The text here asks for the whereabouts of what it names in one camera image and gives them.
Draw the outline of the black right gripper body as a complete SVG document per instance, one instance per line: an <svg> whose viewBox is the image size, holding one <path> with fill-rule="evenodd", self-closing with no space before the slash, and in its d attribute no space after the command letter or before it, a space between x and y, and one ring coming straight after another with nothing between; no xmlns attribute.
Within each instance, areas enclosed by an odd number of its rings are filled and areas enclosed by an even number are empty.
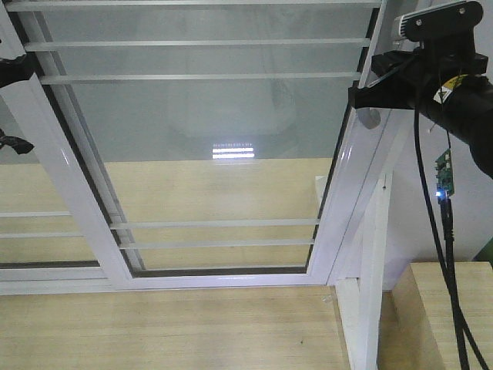
<svg viewBox="0 0 493 370"><path fill-rule="evenodd" d="M420 42L401 76L433 100L447 100L460 88L488 90L488 57L478 54L472 34Z"/></svg>

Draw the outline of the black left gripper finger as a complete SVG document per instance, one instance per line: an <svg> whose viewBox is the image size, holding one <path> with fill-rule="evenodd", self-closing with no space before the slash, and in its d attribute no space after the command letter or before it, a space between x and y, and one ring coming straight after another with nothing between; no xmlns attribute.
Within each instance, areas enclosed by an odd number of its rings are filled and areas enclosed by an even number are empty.
<svg viewBox="0 0 493 370"><path fill-rule="evenodd" d="M0 86L6 87L16 82L30 80L35 74L32 58L28 54L15 59L1 59Z"/></svg>
<svg viewBox="0 0 493 370"><path fill-rule="evenodd" d="M11 147L18 155L30 153L34 149L34 145L29 141L17 136L6 135L3 130L0 133L1 148L5 146Z"/></svg>

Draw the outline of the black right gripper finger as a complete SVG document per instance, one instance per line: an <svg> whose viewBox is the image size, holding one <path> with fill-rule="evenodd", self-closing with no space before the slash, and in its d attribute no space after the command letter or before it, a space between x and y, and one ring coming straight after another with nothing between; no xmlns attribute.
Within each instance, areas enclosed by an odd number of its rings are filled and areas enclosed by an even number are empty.
<svg viewBox="0 0 493 370"><path fill-rule="evenodd" d="M355 109L413 109L420 73L392 69L364 88L350 87L348 102Z"/></svg>
<svg viewBox="0 0 493 370"><path fill-rule="evenodd" d="M406 68L414 59L413 52L393 50L379 55L373 55L371 58L371 71L378 77L383 77L389 72L396 72L399 76L404 77Z"/></svg>

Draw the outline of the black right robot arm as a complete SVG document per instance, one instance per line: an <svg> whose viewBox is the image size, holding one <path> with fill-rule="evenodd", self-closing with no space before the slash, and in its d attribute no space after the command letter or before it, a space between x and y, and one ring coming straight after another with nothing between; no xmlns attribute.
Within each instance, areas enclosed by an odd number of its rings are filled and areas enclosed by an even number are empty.
<svg viewBox="0 0 493 370"><path fill-rule="evenodd" d="M492 84L488 57L475 51L474 35L463 32L425 39L411 52L371 58L377 80L348 90L355 109L417 109L469 147L473 161L492 175Z"/></svg>

